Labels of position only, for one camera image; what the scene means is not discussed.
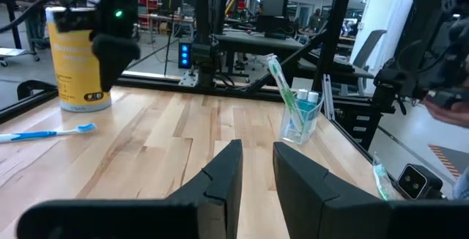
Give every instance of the cylindrical canister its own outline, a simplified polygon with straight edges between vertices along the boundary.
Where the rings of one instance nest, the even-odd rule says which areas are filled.
[[[67,12],[90,9],[72,8]],[[89,41],[91,30],[59,32],[54,14],[64,11],[64,7],[48,7],[45,10],[60,106],[67,111],[77,112],[105,109],[111,105],[111,96],[100,88],[99,61],[93,55]]]

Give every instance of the toothbrush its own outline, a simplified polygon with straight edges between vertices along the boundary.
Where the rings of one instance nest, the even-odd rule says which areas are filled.
[[[285,105],[290,112],[292,117],[292,122],[295,128],[299,132],[303,131],[305,121],[302,120],[301,113],[298,111],[298,105],[295,101],[295,96],[292,93],[292,90],[288,86],[288,83],[285,81],[283,72],[281,71],[281,65],[278,63],[276,56],[274,54],[267,55],[267,62],[269,64],[270,74],[274,77],[277,83],[278,91],[280,96],[284,99]]]
[[[12,141],[23,141],[31,139],[43,139],[52,136],[66,136],[77,133],[88,133],[96,130],[96,125],[90,123],[88,125],[79,125],[72,130],[61,131],[39,131],[33,133],[8,133],[0,135],[0,143],[8,143]]]

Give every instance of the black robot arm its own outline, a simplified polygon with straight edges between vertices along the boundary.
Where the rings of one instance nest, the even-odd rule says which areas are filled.
[[[459,15],[448,35],[450,45],[432,64],[417,71],[400,67],[401,56],[390,59],[374,80],[375,98],[382,100],[383,95],[398,95],[398,98],[423,99],[431,92],[435,103],[444,108],[451,108],[458,101],[469,101],[469,88],[461,87],[468,78],[469,0],[442,0],[441,9],[449,15]],[[418,41],[404,50],[414,49],[417,45]]]

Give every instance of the gray floor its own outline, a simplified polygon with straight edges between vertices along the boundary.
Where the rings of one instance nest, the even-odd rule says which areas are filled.
[[[0,7],[0,24],[7,24],[6,11]],[[21,41],[27,48],[24,26],[20,25]],[[167,36],[156,36],[155,43],[148,44],[148,33],[142,34],[140,42],[141,54],[146,56],[155,49],[167,44]],[[0,46],[12,48],[14,46],[11,33],[0,34]],[[32,56],[20,56],[8,59],[8,67],[0,67],[0,109],[17,102],[16,86],[25,80],[37,79],[51,83],[55,82],[51,52],[49,49],[38,51],[41,58],[35,62]],[[164,71],[164,59],[166,50],[157,52],[130,70],[143,73],[160,73]],[[177,68],[177,43],[170,46],[167,75],[181,76],[185,70]],[[251,70],[253,59],[246,68],[246,73],[251,77],[251,82],[267,73],[264,67],[257,65],[256,71]],[[234,78],[236,82],[245,82],[244,78]],[[309,87],[310,80],[295,79],[296,87]],[[443,148],[457,150],[469,154],[469,130],[453,125],[447,125],[432,119],[428,111],[422,106],[412,107],[406,103],[406,116],[398,111],[395,114],[385,114],[381,119],[370,153],[376,152],[383,161],[387,170],[398,177],[407,163],[425,165],[444,182],[443,191],[451,196],[451,187],[455,182],[449,170],[440,162],[437,156],[430,150],[429,144],[435,144]]]

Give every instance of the blue toothbrush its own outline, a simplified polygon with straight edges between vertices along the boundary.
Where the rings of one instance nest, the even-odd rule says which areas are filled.
[[[8,133],[0,135],[0,143],[8,143],[12,141],[23,141],[31,139],[43,139],[52,136],[65,136],[76,133],[88,133],[96,130],[94,123],[88,125],[79,125],[72,130],[61,130],[61,131],[39,131],[33,133]]]

